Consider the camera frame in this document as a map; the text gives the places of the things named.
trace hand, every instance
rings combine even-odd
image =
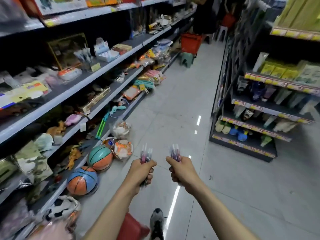
[[[186,191],[190,194],[195,193],[195,189],[202,183],[199,178],[190,158],[182,156],[181,162],[175,161],[172,157],[165,158],[171,165],[169,168],[171,172],[172,181],[181,182]]]
[[[141,164],[140,159],[136,159],[131,163],[131,167],[128,171],[126,178],[124,179],[122,186],[125,187],[132,193],[132,196],[135,196],[139,193],[140,184],[147,179],[147,184],[151,184],[153,167],[157,163],[153,160]]]

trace bundle of pens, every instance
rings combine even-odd
[[[169,147],[169,153],[170,156],[176,160],[177,162],[181,162],[181,156],[180,156],[180,150],[178,144],[172,144],[172,146]]]
[[[152,148],[147,149],[147,144],[143,145],[142,151],[141,151],[141,158],[140,158],[141,164],[150,162],[151,158],[152,158]],[[146,185],[147,185],[147,179],[145,179],[140,186],[145,187]]]

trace foot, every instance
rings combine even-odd
[[[164,240],[162,230],[164,221],[162,210],[156,208],[150,218],[151,240]]]

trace red shopping basket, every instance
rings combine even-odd
[[[193,55],[198,53],[202,42],[202,35],[193,33],[183,33],[181,35],[181,49],[182,52],[187,52]]]

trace basketball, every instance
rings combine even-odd
[[[89,193],[98,183],[98,175],[93,168],[83,166],[75,169],[67,180],[67,189],[74,195]]]
[[[108,168],[112,162],[112,152],[104,145],[92,149],[88,157],[88,165],[94,170],[101,171]]]

